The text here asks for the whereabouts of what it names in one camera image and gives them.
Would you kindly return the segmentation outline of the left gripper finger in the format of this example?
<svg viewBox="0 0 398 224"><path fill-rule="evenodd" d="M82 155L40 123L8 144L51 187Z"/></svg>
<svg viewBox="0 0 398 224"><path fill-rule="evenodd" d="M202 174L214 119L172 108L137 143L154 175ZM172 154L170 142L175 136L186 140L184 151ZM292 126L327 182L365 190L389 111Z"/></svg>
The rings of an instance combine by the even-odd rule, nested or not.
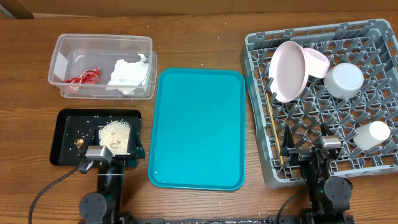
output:
<svg viewBox="0 0 398 224"><path fill-rule="evenodd" d="M99 129L93 128L86 137L87 146L99 146Z"/></svg>
<svg viewBox="0 0 398 224"><path fill-rule="evenodd" d="M130 128L129 153L131 158L145 158L145 150L135 126L131 126Z"/></svg>

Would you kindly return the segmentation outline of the large white plate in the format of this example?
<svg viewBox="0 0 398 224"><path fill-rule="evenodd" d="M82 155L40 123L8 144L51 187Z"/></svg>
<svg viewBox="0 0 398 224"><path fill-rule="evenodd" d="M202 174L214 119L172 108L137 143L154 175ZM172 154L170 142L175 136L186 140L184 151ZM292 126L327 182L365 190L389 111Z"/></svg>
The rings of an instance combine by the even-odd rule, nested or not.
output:
<svg viewBox="0 0 398 224"><path fill-rule="evenodd" d="M270 62L270 90L276 100L288 103L304 90L308 73L303 48L294 41L286 41L276 48Z"/></svg>

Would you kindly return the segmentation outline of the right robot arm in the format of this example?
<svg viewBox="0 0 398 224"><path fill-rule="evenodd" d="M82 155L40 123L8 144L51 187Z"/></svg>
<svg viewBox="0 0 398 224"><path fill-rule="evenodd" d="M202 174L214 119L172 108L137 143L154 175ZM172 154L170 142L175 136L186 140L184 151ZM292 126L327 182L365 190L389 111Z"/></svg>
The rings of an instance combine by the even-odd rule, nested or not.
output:
<svg viewBox="0 0 398 224"><path fill-rule="evenodd" d="M321 124L321 131L310 149L300 149L294 143L290 128L285 127L281 153L289 158L290 165L300 167L306 189L281 206L277 223L283 220L283 209L304 193L309 196L310 208L301 210L299 215L287 220L288 223L354 223L353 217L345 215L350 209L353 185L346 178L331 176L328 168L329 162L338 158L342 143L325 123Z"/></svg>

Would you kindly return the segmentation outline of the grey bowl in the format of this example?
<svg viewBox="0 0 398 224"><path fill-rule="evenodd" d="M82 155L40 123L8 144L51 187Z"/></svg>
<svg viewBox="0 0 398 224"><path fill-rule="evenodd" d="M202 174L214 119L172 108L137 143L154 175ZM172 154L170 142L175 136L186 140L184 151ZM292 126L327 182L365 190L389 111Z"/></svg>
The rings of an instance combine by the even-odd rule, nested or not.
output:
<svg viewBox="0 0 398 224"><path fill-rule="evenodd" d="M350 99L360 92L364 75L356 65L340 63L326 73L323 82L335 98Z"/></svg>

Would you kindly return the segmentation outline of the brown food scrap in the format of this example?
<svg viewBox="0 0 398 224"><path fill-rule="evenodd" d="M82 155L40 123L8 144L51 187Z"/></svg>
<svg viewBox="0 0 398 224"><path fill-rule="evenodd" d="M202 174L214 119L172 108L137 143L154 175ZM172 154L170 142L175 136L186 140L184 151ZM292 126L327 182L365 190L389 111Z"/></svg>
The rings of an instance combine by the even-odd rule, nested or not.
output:
<svg viewBox="0 0 398 224"><path fill-rule="evenodd" d="M83 139L76 139L74 143L75 143L76 148L79 149L83 145L84 140Z"/></svg>

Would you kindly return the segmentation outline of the small white plate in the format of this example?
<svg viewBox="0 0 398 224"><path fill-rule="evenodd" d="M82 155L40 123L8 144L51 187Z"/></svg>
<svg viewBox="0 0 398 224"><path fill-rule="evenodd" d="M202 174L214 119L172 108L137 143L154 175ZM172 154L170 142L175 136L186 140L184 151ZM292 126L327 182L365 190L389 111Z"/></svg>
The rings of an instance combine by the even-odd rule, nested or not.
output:
<svg viewBox="0 0 398 224"><path fill-rule="evenodd" d="M307 73L315 78L325 78L330 66L328 58L321 52L311 48L304 48L303 52Z"/></svg>

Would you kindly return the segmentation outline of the wooden chopstick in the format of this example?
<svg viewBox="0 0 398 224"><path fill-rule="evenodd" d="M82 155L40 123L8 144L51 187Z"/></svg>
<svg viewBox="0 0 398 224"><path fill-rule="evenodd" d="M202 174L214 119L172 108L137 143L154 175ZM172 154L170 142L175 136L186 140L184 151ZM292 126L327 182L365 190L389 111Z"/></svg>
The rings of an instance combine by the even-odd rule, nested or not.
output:
<svg viewBox="0 0 398 224"><path fill-rule="evenodd" d="M274 122L274 117L273 117L272 108L271 108L271 102L270 102L268 93L266 93L266 101L267 101L268 115L270 117L270 121L271 121L271 125L272 125L272 132L273 132L273 135L274 135L275 144L276 144L276 148L277 148L277 155L279 156L280 165L283 166L284 165L284 160L283 160L282 155L280 154L279 138L278 138L277 131L276 131L276 128L275 128L275 122Z"/></svg>

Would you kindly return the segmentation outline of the white napkin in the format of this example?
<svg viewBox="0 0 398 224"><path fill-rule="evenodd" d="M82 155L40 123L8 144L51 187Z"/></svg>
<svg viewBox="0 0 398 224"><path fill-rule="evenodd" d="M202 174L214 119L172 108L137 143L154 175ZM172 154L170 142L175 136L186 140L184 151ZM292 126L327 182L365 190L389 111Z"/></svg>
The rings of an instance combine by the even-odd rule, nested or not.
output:
<svg viewBox="0 0 398 224"><path fill-rule="evenodd" d="M126 62L124 59L118 60L108 85L140 86L143 87L144 91L147 91L149 64L145 63L147 58L144 54L138 54L138 56L141 58L138 62Z"/></svg>

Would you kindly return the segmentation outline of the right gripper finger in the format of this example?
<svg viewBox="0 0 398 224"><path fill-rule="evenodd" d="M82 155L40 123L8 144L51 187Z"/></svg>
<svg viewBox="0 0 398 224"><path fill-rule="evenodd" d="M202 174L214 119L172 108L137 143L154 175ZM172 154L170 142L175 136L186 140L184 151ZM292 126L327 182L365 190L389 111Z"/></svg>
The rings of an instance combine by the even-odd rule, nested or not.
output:
<svg viewBox="0 0 398 224"><path fill-rule="evenodd" d="M329 129L329 127L325 123L322 123L320 125L320 128L321 128L322 136L332 136L333 135L333 132Z"/></svg>
<svg viewBox="0 0 398 224"><path fill-rule="evenodd" d="M295 150L295 143L289 126L285 126L280 154L281 156L289 156L291 150Z"/></svg>

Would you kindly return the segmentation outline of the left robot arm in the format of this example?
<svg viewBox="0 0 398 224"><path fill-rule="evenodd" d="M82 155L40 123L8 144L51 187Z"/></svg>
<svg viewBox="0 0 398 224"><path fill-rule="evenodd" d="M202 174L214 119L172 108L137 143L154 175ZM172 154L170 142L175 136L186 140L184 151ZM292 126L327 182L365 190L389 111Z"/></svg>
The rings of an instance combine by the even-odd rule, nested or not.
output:
<svg viewBox="0 0 398 224"><path fill-rule="evenodd" d="M121 211L124 170L137 166L137 160L145 158L139 133L133 126L129 130L127 153L113 155L99 145L99 129L92 130L89 138L78 149L81 161L78 171L86 174L91 168L98 169L96 191L86 194L80 201L80 215L85 223L135 224L131 212Z"/></svg>

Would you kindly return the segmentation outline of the red snack wrapper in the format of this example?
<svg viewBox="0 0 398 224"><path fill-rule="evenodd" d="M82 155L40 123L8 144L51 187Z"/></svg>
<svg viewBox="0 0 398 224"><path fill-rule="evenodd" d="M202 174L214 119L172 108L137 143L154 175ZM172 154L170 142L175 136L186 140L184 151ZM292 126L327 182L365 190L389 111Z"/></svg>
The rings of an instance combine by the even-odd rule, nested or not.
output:
<svg viewBox="0 0 398 224"><path fill-rule="evenodd" d="M101 74L98 67L84 71L81 75L73 78L69 78L63 81L63 83L72 84L98 84L101 81Z"/></svg>

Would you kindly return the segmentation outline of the small white cup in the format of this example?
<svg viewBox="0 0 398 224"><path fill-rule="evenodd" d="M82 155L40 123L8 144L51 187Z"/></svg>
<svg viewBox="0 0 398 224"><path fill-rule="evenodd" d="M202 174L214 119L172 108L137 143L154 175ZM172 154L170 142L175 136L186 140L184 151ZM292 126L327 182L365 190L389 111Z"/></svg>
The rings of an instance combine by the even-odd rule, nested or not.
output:
<svg viewBox="0 0 398 224"><path fill-rule="evenodd" d="M355 145L362 150L380 145L390 136L390 129L386 123L382 121L374 121L355 129L357 135L353 138Z"/></svg>

